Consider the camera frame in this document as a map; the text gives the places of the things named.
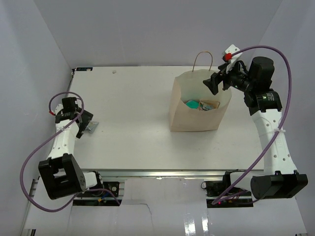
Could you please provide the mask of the grey Himalaya mints packet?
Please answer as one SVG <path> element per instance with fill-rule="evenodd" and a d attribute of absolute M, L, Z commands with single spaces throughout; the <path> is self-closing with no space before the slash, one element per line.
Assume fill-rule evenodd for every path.
<path fill-rule="evenodd" d="M 198 110 L 200 111 L 210 111 L 217 109 L 220 106 L 220 102 L 211 100 L 200 100 Z"/>

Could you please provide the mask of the green Fox's candy bag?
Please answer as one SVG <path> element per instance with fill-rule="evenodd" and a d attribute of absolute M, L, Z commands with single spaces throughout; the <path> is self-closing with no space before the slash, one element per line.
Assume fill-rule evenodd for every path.
<path fill-rule="evenodd" d="M 199 110 L 199 101 L 196 101 L 196 100 L 189 100 L 189 101 L 186 102 L 186 105 L 187 105 L 190 109 Z"/>

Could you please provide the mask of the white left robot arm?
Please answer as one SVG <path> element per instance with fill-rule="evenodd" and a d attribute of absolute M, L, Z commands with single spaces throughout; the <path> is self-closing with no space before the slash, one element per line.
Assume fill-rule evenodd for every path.
<path fill-rule="evenodd" d="M 211 93 L 204 85 L 214 72 L 201 69 L 174 79 L 169 105 L 169 129 L 172 132 L 217 130 L 231 100 L 231 91 L 218 86 Z M 84 173 L 74 158 L 75 141 L 93 121 L 93 114 L 79 105 L 78 94 L 66 92 L 61 104 L 50 114 L 55 117 L 56 135 L 52 150 L 38 169 L 50 199 L 58 199 L 88 190 L 93 196 L 105 194 L 105 185 L 97 171 Z"/>

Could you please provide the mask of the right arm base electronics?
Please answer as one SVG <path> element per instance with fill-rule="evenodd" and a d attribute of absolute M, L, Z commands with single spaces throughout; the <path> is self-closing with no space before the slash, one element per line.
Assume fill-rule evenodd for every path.
<path fill-rule="evenodd" d="M 251 192 L 245 192 L 243 189 L 233 187 L 229 190 L 217 204 L 213 205 L 214 201 L 227 187 L 232 183 L 230 174 L 234 171 L 227 171 L 224 173 L 222 180 L 206 180 L 200 185 L 201 189 L 206 191 L 207 208 L 236 208 L 236 207 L 253 207 L 254 200 Z"/>

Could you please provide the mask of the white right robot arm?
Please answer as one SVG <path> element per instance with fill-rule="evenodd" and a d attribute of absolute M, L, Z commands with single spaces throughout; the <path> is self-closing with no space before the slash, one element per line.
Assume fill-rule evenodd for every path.
<path fill-rule="evenodd" d="M 250 191 L 257 200 L 289 199 L 308 184 L 306 174 L 298 172 L 288 150 L 281 100 L 270 88 L 274 70 L 271 59 L 255 57 L 247 73 L 241 74 L 234 67 L 223 82 L 244 93 L 244 102 L 258 131 L 264 161 L 262 175 L 255 175 L 251 170 L 227 172 L 222 189 L 228 196 L 243 189 Z"/>

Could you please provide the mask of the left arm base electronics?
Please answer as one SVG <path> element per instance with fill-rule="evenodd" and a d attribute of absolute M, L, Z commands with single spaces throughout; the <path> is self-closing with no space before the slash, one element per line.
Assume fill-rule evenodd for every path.
<path fill-rule="evenodd" d="M 123 189 L 118 181 L 105 181 L 103 188 L 107 191 L 89 191 L 79 194 L 74 206 L 81 207 L 118 207 L 122 202 Z"/>

